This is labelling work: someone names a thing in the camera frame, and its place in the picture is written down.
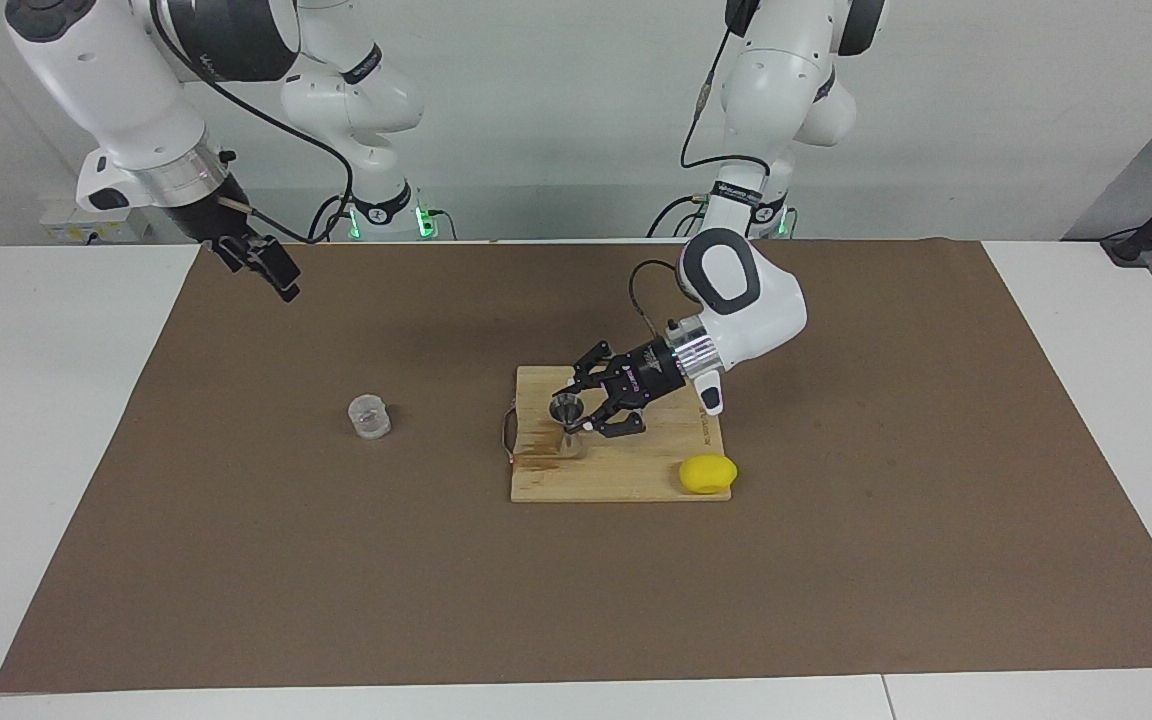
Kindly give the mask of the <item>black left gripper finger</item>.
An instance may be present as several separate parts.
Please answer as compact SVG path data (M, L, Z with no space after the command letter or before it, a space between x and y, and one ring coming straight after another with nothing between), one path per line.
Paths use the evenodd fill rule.
M622 393L622 366L608 342L598 342L573 364L573 374L554 396L579 395L588 389L602 389L605 396Z
M636 395L609 393L602 404L581 420L581 429L609 439L644 433L644 407L643 400Z

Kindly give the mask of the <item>steel cocktail jigger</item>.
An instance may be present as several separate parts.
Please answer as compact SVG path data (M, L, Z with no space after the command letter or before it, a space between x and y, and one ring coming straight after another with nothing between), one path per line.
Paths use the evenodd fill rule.
M575 393L558 393L550 400L550 419L561 427L556 444L559 458L579 457L582 454L582 418L585 415L584 402Z

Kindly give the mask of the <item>small clear glass cup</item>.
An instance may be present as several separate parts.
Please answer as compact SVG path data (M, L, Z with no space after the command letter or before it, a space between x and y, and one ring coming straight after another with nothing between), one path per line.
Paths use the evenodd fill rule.
M392 420L382 397L361 395L349 402L348 419L361 439L380 439L391 433Z

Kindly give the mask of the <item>wooden cutting board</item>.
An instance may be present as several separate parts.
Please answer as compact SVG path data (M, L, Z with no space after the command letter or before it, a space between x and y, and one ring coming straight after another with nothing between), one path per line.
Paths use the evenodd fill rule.
M644 433L609 439L581 430L581 456L559 458L561 427L550 419L550 396L568 379L567 366L516 370L511 404L515 430L507 442L513 502L684 502L732 497L732 488L723 495L690 495L679 482L679 465L685 458L726 456L721 424L705 411L692 389L681 389L646 407Z

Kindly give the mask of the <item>yellow lemon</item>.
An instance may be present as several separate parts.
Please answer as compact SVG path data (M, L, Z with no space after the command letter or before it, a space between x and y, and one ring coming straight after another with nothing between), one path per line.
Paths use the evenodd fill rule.
M690 495L723 495L737 478L736 462L722 454L695 455L679 465L679 482Z

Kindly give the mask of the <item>white power strip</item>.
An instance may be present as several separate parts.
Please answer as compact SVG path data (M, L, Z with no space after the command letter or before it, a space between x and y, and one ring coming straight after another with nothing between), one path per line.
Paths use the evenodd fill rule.
M40 220L51 241L90 247L97 243L142 243L150 223L141 209L88 211L73 202L50 202Z

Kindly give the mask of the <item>brown table mat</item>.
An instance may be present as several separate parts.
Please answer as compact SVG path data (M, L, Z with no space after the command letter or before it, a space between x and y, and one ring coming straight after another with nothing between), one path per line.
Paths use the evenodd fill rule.
M291 304L198 259L0 692L1152 667L1152 539L983 247L761 251L809 323L700 503L515 503L500 444L672 247L294 249Z

